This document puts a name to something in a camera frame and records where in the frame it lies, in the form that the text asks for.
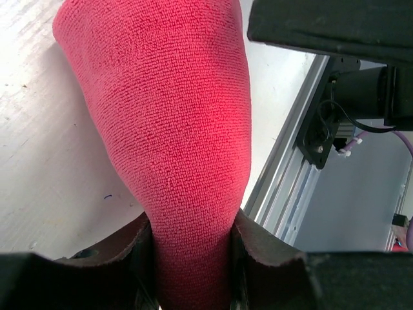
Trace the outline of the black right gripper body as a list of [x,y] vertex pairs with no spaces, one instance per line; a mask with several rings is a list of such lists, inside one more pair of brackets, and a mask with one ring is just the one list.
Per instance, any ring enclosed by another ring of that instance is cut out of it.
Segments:
[[254,1],[249,40],[378,63],[412,62],[412,1]]

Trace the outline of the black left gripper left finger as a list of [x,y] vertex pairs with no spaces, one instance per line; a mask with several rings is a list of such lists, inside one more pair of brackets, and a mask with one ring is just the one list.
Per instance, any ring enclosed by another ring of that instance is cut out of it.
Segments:
[[157,309],[146,214],[69,258],[1,255],[1,309]]

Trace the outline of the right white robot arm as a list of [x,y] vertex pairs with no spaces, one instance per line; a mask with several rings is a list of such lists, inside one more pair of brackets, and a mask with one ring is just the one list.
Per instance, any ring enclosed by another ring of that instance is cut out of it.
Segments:
[[320,120],[382,119],[412,129],[411,1],[254,1],[247,36],[266,45],[371,61],[333,73],[317,105]]

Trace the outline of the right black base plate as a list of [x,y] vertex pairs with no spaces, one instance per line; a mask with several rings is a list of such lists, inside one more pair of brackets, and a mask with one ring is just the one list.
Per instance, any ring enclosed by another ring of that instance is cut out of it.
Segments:
[[332,77],[324,75],[317,85],[309,108],[296,138],[296,145],[304,158],[317,169],[324,168],[334,138],[338,130],[339,119],[331,98]]

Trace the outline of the aluminium mounting rail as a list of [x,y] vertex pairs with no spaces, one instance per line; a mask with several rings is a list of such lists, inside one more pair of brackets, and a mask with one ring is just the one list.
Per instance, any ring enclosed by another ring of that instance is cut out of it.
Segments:
[[296,138],[329,57],[316,56],[244,208],[246,215],[294,245],[320,171],[296,146]]

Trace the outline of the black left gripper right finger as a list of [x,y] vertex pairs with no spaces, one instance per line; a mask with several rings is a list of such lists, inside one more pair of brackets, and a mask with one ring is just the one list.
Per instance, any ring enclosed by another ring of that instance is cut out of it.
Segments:
[[231,242],[231,309],[412,309],[410,253],[306,253],[243,211]]

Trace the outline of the pink towel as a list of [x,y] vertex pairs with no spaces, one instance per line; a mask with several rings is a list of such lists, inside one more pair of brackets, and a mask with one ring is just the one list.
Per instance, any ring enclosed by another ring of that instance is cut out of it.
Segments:
[[161,307],[228,309],[251,166],[239,2],[65,1],[53,35],[150,220]]

